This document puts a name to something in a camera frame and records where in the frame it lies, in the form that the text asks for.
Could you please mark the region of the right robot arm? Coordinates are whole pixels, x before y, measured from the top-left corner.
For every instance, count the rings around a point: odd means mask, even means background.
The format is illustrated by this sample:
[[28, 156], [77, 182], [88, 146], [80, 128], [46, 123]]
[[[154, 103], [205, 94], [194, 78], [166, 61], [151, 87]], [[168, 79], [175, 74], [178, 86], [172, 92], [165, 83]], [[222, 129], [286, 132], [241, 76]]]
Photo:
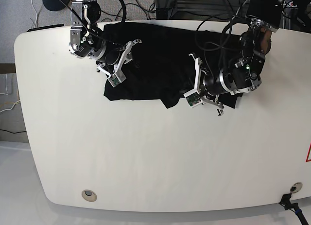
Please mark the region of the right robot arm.
[[96, 61], [97, 71], [103, 72], [113, 87], [126, 80], [122, 66], [133, 60], [132, 48], [140, 39], [117, 43], [104, 36], [98, 27], [101, 8], [97, 0], [72, 0], [69, 52], [78, 58]]

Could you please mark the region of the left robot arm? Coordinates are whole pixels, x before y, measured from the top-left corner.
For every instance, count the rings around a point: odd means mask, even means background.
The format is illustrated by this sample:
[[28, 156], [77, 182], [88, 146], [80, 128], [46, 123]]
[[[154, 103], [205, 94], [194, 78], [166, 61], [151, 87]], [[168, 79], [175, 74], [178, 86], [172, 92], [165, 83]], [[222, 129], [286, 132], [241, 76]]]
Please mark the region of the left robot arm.
[[[244, 18], [230, 14], [229, 23], [223, 28], [220, 42], [214, 48], [207, 48], [206, 42], [199, 45], [198, 37], [195, 44], [203, 52], [220, 51], [216, 69], [211, 69], [206, 59], [202, 60], [194, 53], [195, 78], [194, 87], [184, 93], [184, 98], [191, 108], [201, 104], [217, 106], [218, 114], [223, 114], [224, 104], [219, 101], [221, 95], [237, 96], [252, 92], [261, 85], [260, 74], [263, 70], [266, 55], [271, 49], [271, 35], [279, 29], [283, 0], [249, 0], [248, 10]], [[246, 32], [239, 38], [236, 55], [227, 58], [226, 46], [233, 26], [245, 23]]]

